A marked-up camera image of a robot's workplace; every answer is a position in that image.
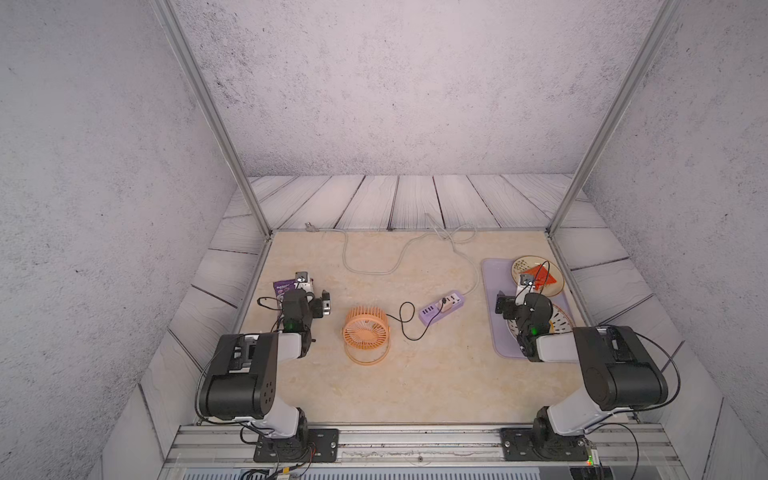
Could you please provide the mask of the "purple power strip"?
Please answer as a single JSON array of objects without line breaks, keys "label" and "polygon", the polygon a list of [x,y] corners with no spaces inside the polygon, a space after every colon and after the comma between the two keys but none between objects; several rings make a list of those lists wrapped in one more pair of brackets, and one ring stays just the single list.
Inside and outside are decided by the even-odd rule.
[{"label": "purple power strip", "polygon": [[[453,298],[454,305],[451,308],[444,308],[441,305],[441,299],[446,296],[451,296]],[[419,319],[425,327],[439,322],[452,312],[461,309],[465,304],[464,295],[456,290],[449,292],[443,297],[418,311]]]}]

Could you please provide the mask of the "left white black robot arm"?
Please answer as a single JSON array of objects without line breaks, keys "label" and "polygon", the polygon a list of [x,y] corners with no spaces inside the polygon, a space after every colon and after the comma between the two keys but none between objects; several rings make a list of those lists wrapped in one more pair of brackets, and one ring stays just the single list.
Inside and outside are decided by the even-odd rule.
[{"label": "left white black robot arm", "polygon": [[196,412],[208,423],[236,424],[274,441],[305,442],[304,412],[277,392],[281,362],[305,357],[312,324],[331,312],[331,295],[302,288],[287,291],[278,326],[270,332],[220,337],[196,397]]}]

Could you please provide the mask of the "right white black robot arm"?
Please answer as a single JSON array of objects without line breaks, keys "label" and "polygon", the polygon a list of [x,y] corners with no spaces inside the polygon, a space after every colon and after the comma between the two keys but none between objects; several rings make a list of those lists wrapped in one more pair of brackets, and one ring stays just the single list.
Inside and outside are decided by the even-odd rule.
[{"label": "right white black robot arm", "polygon": [[574,327],[553,333],[555,306],[540,293],[498,293],[495,312],[515,326],[524,358],[534,363],[573,363],[583,386],[553,406],[544,406],[532,425],[500,431],[508,461],[586,461],[586,434],[617,413],[660,409],[673,402],[667,380],[644,344],[627,326]]}]

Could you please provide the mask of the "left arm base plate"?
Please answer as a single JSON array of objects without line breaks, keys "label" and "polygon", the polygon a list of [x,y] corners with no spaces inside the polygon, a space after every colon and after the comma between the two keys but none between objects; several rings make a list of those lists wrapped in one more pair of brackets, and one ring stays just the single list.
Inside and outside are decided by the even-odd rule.
[{"label": "left arm base plate", "polygon": [[260,436],[253,461],[255,463],[334,463],[337,459],[338,429],[300,428],[290,438],[272,439]]}]

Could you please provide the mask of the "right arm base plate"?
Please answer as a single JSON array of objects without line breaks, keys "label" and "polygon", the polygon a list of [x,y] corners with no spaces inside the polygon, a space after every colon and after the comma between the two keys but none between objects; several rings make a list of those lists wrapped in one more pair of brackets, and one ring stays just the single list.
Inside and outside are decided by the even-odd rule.
[{"label": "right arm base plate", "polygon": [[504,460],[509,462],[586,462],[591,456],[584,437],[533,427],[503,428],[500,442]]}]

